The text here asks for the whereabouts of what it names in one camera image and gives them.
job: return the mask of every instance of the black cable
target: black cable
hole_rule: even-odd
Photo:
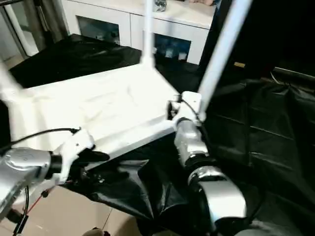
[[[257,204],[256,208],[252,211],[252,213],[246,217],[246,224],[250,225],[253,220],[255,219],[255,217],[257,216],[257,214],[259,213],[260,209],[262,208],[263,203],[266,200],[266,191],[265,190],[260,190],[260,200],[259,203]]]
[[[197,121],[200,123],[200,132],[201,132],[202,136],[204,137],[206,147],[208,149],[208,152],[210,153],[210,139],[208,136],[208,132],[207,132],[203,122],[201,122],[198,113],[192,108],[192,106],[187,101],[185,101],[183,99],[181,99],[181,101],[184,102],[191,109],[191,111],[196,116]]]
[[[77,129],[73,129],[73,128],[57,128],[57,129],[47,129],[47,130],[44,130],[44,131],[40,131],[40,132],[37,132],[37,133],[34,133],[34,134],[30,134],[28,136],[25,136],[21,139],[18,139],[16,141],[12,141],[10,142],[9,144],[3,146],[0,148],[0,154],[3,154],[4,152],[8,151],[9,149],[11,149],[11,147],[17,143],[20,143],[26,139],[30,139],[30,138],[33,138],[35,136],[38,136],[38,135],[42,135],[42,134],[46,134],[46,133],[51,133],[51,132],[59,132],[59,131],[70,131],[72,134],[76,133],[78,130]]]
[[[25,199],[23,216],[22,216],[19,224],[15,227],[13,236],[20,234],[21,233],[21,227],[23,227],[25,225],[25,219],[27,217],[28,210],[29,210],[29,204],[30,204],[30,190],[29,190],[28,186],[25,187],[25,197],[26,197],[26,199]]]

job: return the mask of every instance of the white cabinet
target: white cabinet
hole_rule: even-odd
[[[62,5],[70,34],[131,46],[129,13],[69,0]]]
[[[143,49],[143,20],[143,16],[131,15],[131,46],[139,50]],[[153,32],[157,52],[161,50],[161,54],[171,58],[185,60],[186,57],[188,62],[199,64],[208,36],[207,29],[153,19]]]
[[[144,0],[62,0],[70,34],[143,48]],[[153,13],[155,48],[165,57],[199,64],[215,7],[168,0]]]

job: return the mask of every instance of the red wire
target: red wire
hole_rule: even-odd
[[[42,196],[39,196],[39,198],[37,198],[37,200],[34,202],[34,204],[31,206],[31,208],[29,209],[28,213],[34,208],[34,206],[39,202],[39,200],[41,199]]]

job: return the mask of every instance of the floor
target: floor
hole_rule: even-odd
[[[20,64],[22,61],[24,61],[23,57],[20,54],[18,54],[5,60],[4,64],[6,65],[8,69],[11,69],[15,67],[16,65]]]
[[[111,236],[141,236],[131,215],[59,186],[47,198],[41,198],[29,216],[23,236],[81,236],[94,227],[108,231]],[[14,228],[13,223],[4,219],[0,235],[12,236]]]

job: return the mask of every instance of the white cable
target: white cable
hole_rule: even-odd
[[[274,79],[274,81],[277,83],[277,84],[280,84],[278,80],[276,80],[276,78],[274,77],[274,75],[271,73],[270,71],[270,74],[271,74],[271,77]]]

